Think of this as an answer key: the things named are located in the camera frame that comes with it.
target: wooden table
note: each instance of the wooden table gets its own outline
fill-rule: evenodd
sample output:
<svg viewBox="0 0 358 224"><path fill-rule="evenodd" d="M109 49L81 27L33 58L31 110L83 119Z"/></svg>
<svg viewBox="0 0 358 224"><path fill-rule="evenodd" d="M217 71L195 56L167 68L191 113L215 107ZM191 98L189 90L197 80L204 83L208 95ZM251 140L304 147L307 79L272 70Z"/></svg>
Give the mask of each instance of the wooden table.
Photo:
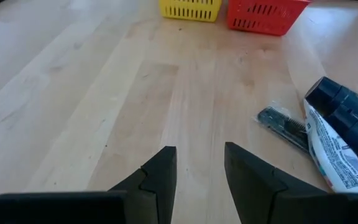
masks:
<svg viewBox="0 0 358 224"><path fill-rule="evenodd" d="M223 167L233 141L328 190L255 121L302 118L321 76L358 91L358 2L312 4L284 37L163 19L157 0L0 4L0 193L106 190L178 148L173 223L239 223Z"/></svg>

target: plastic basket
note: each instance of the plastic basket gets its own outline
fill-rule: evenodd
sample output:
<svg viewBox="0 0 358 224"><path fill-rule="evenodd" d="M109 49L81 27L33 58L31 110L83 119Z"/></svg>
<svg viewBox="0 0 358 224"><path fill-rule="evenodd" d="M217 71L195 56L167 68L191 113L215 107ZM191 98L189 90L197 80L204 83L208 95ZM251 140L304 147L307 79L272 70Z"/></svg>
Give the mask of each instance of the plastic basket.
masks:
<svg viewBox="0 0 358 224"><path fill-rule="evenodd" d="M305 0L229 0L227 25L231 29L284 35L309 3Z"/></svg>
<svg viewBox="0 0 358 224"><path fill-rule="evenodd" d="M163 17L214 22L222 0L159 0Z"/></svg>

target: wood grain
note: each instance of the wood grain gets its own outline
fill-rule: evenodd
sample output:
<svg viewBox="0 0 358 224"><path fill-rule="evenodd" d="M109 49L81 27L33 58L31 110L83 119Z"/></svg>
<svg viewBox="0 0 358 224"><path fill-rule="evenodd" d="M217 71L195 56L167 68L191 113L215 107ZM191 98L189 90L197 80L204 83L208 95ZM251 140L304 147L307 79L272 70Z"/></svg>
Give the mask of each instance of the wood grain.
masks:
<svg viewBox="0 0 358 224"><path fill-rule="evenodd" d="M178 148L172 223L239 223L224 173L233 141L329 190L256 114L327 75L358 91L358 2L311 4L287 35L163 19L152 0L0 4L0 194L106 190Z"/></svg>

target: red basket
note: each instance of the red basket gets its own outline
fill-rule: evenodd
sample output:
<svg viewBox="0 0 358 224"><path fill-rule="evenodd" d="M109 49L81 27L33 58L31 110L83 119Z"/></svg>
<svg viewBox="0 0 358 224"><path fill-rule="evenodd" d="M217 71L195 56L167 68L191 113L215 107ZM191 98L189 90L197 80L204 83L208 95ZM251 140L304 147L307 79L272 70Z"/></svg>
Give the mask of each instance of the red basket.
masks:
<svg viewBox="0 0 358 224"><path fill-rule="evenodd" d="M229 0L230 29L284 35L305 7L306 0Z"/></svg>

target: yellow basket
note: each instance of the yellow basket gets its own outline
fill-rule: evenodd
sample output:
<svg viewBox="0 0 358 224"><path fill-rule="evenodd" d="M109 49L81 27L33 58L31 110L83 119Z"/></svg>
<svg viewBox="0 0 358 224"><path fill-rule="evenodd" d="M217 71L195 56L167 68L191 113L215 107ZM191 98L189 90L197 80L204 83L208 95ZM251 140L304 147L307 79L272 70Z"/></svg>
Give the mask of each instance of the yellow basket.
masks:
<svg viewBox="0 0 358 224"><path fill-rule="evenodd" d="M214 22L222 0L159 0L163 17Z"/></svg>

